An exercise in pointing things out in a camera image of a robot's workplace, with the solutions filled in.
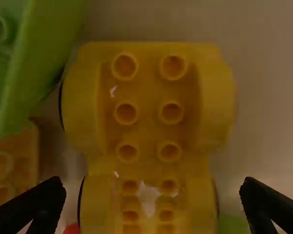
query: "white surface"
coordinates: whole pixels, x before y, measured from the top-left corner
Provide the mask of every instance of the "white surface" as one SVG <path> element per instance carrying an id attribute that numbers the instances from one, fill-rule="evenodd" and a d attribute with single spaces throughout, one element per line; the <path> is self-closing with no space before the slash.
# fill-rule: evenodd
<path id="1" fill-rule="evenodd" d="M 211 169 L 223 211 L 253 176 L 293 198 L 293 0 L 93 0 L 84 40 L 215 42 L 238 85 L 238 120 Z"/>

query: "building block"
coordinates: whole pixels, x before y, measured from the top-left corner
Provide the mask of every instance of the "building block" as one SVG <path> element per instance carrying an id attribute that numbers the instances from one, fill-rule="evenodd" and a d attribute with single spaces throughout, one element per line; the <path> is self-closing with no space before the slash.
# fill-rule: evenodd
<path id="1" fill-rule="evenodd" d="M 0 139 L 59 81 L 83 14 L 84 0 L 0 0 Z"/>
<path id="2" fill-rule="evenodd" d="M 0 205 L 38 182 L 39 132 L 29 124 L 0 141 Z"/>
<path id="3" fill-rule="evenodd" d="M 209 153 L 228 138 L 235 85 L 216 46 L 90 42 L 60 95 L 89 168 L 83 234 L 217 232 Z"/>

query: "green toy block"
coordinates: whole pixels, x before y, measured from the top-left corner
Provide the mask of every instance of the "green toy block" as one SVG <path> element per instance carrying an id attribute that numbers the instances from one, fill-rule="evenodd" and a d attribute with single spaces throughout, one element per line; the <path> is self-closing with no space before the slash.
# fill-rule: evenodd
<path id="1" fill-rule="evenodd" d="M 251 234 L 246 219 L 224 213 L 219 215 L 218 230 L 219 234 Z"/>
<path id="2" fill-rule="evenodd" d="M 0 138 L 19 132 L 54 88 L 83 21 L 84 0 L 0 0 Z"/>

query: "red object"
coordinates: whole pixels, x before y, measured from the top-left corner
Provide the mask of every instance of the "red object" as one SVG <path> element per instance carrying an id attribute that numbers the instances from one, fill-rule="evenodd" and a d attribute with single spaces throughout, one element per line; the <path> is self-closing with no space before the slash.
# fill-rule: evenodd
<path id="1" fill-rule="evenodd" d="M 65 228 L 63 234 L 81 234 L 78 223 L 73 223 Z"/>

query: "white wall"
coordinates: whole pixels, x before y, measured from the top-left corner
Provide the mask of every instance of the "white wall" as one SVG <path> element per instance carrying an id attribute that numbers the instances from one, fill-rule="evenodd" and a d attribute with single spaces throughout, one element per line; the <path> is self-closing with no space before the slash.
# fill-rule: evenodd
<path id="1" fill-rule="evenodd" d="M 212 41 L 231 65 L 239 115 L 212 157 L 222 209 L 253 176 L 293 198 L 293 0 L 93 0 L 85 40 Z"/>

